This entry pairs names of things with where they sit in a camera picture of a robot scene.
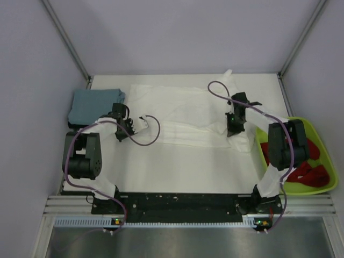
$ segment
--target red cloth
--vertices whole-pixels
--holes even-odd
[[[308,148],[310,149],[310,159],[318,160],[320,158],[320,150],[310,139],[307,138]]]
[[[320,158],[319,148],[310,139],[307,139],[307,142],[310,150],[310,159],[318,160]],[[265,161],[269,165],[268,143],[262,143],[261,148]],[[289,175],[286,181],[298,182],[310,187],[324,187],[329,183],[329,179],[329,175],[323,165],[312,168],[307,162],[304,162]]]
[[[329,183],[329,175],[323,165],[312,168],[304,162],[289,175],[286,181],[301,183],[309,187],[324,187]]]

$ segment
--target metal frame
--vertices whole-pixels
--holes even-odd
[[[292,62],[294,61],[294,59],[298,55],[298,53],[301,50],[302,46],[304,45],[306,39],[310,35],[312,29],[316,25],[316,22],[319,20],[320,16],[324,12],[325,7],[327,6],[328,2],[329,2],[328,0],[320,0],[319,3],[317,4],[317,7],[313,11],[311,18],[309,19],[306,26],[302,30],[300,37],[296,41],[292,51],[290,52],[288,58],[286,59],[284,65],[281,69],[281,72],[279,73],[280,77],[283,78],[285,73],[288,71],[290,65],[292,64]]]
[[[65,29],[63,28],[61,22],[59,21],[52,5],[49,0],[39,0],[49,18],[53,22],[57,33],[60,35],[64,45],[66,46],[67,51],[72,57],[73,61],[77,65],[81,74],[87,81],[87,89],[90,89],[92,86],[93,77],[89,75],[85,66],[83,65],[80,57],[77,54],[75,47],[73,46],[71,40]],[[281,72],[278,73],[278,80],[283,94],[283,98],[286,104],[288,114],[293,116],[295,113],[291,107],[288,95],[285,91],[285,85],[283,83],[283,77],[291,66],[292,62],[298,55],[300,49],[304,45],[307,37],[314,28],[316,22],[319,20],[319,17],[325,10],[325,7],[328,4],[328,0],[319,0],[312,16],[307,22],[305,28],[303,29],[299,39],[294,45],[291,53],[286,59]],[[44,214],[41,220],[39,233],[37,240],[34,246],[34,251],[31,257],[45,257],[47,253],[48,244],[51,238],[52,230],[55,224],[56,218],[61,218],[63,216],[69,217],[79,217],[79,218],[105,218],[107,216],[103,215],[93,215],[91,214],[92,206],[87,203],[85,196],[49,196]],[[251,214],[243,216],[244,219],[249,219],[250,217],[266,217],[267,214]],[[331,196],[329,194],[316,195],[316,196],[305,196],[305,197],[295,197],[288,196],[288,206],[285,217],[323,217],[326,231],[331,242],[333,252],[335,257],[342,257],[344,254],[344,236],[343,230],[339,223],[339,220],[336,216],[335,207],[333,206]],[[122,218],[122,215],[111,215],[111,218]]]
[[[91,76],[87,72],[84,64],[82,63],[80,57],[78,56],[78,54],[77,54],[77,52],[75,50],[75,47],[71,43],[71,41],[69,39],[69,36],[68,36],[66,30],[63,28],[63,26],[62,26],[58,16],[56,15],[56,13],[55,13],[51,3],[49,2],[49,0],[39,0],[39,1],[43,5],[43,8],[47,12],[47,14],[49,15],[49,18],[53,22],[53,24],[54,24],[54,26],[56,28],[56,31],[60,35],[62,42],[64,43],[65,47],[67,48],[68,53],[70,54],[71,58],[75,62],[76,66],[78,67],[78,69],[80,71],[80,73],[85,78],[85,80],[87,82],[89,82]]]
[[[122,214],[94,215],[91,214],[92,204],[86,201],[85,196],[49,196],[41,221],[41,226],[35,244],[32,258],[45,257],[49,240],[56,220],[79,219],[86,221],[107,221],[109,219],[121,219]],[[266,217],[268,214],[250,214],[243,216],[243,223],[210,225],[210,227],[249,227],[251,218]],[[284,217],[322,217],[336,257],[344,253],[344,242],[340,224],[336,216],[331,196],[326,193],[313,196],[289,196],[288,206]],[[172,227],[172,225],[128,225],[128,227]],[[190,227],[207,227],[197,224]]]

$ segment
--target wrinkled white fabric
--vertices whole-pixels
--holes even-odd
[[[231,73],[228,70],[218,81],[223,82],[233,95],[239,90]],[[233,107],[210,94],[206,86],[187,88],[133,84],[127,97],[130,116],[138,117],[143,113],[155,116],[161,124],[157,142],[196,147],[235,147],[240,152],[249,152],[253,140],[246,132],[227,138],[225,113]],[[226,90],[219,84],[214,84],[212,90],[227,96]],[[149,123],[149,129],[141,131],[135,138],[149,141],[156,134],[157,126]]]

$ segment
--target white cloth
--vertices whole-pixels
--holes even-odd
[[[218,81],[228,87],[230,95],[236,94],[232,71],[228,70]],[[220,84],[213,84],[212,90],[222,96],[227,92]],[[127,97],[131,117],[144,114],[155,116],[161,124],[161,134],[157,142],[165,144],[189,145],[196,147],[229,148],[249,152],[253,141],[245,132],[227,138],[225,113],[233,109],[223,99],[210,94],[204,88],[164,87],[131,85]],[[149,123],[149,128],[135,136],[137,140],[149,141],[157,134],[157,126]]]

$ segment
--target white table surface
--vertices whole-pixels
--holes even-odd
[[[120,88],[129,94],[131,84],[206,88],[219,76],[98,75],[94,77],[91,89]],[[261,102],[279,116],[288,115],[276,74],[233,76],[236,87],[245,91],[250,101]],[[127,192],[247,194],[263,175],[256,145],[251,153],[244,154],[230,148],[168,144],[140,147],[127,139],[118,144],[118,155],[114,159],[117,165],[108,179],[120,191]]]

